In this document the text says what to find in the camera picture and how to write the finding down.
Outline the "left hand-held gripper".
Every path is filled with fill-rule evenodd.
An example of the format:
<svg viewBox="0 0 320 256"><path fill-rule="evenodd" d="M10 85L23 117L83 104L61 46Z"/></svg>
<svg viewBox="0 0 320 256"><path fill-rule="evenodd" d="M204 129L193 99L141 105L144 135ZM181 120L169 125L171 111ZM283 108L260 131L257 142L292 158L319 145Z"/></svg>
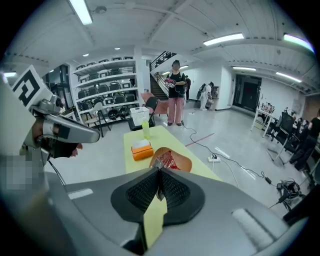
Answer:
<svg viewBox="0 0 320 256"><path fill-rule="evenodd" d="M97 130L60 115L61 98L46 86L33 65L11 89L34 119L23 146L27 153L37 154L41 164L45 165L51 157L52 146L48 140L92 144L100 139Z"/></svg>

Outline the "person's left hand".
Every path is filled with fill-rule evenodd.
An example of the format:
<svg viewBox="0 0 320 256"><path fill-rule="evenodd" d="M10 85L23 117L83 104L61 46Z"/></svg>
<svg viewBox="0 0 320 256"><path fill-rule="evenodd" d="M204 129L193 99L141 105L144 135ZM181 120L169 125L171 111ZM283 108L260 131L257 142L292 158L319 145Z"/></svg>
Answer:
<svg viewBox="0 0 320 256"><path fill-rule="evenodd" d="M70 158L78 155L78 150L82 150L81 143L68 143L56 140L51 146L50 155L52 158Z"/></svg>

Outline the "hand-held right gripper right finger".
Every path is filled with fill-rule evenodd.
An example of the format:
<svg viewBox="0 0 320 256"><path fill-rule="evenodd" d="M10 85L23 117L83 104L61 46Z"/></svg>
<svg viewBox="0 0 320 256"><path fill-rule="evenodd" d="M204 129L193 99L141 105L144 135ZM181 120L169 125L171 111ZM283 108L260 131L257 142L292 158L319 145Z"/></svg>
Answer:
<svg viewBox="0 0 320 256"><path fill-rule="evenodd" d="M175 221L148 249L149 256L281 256L304 228L228 183L179 170L161 170L163 185L177 185Z"/></svg>

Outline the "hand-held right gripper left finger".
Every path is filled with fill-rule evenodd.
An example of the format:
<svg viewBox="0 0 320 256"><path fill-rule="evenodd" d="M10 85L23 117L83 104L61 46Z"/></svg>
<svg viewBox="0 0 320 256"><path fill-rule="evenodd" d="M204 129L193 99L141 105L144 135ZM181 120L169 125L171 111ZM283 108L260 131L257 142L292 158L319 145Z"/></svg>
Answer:
<svg viewBox="0 0 320 256"><path fill-rule="evenodd" d="M108 179L65 187L68 228L79 256L160 256L158 240L149 247L147 209L160 187L160 172L147 168Z"/></svg>

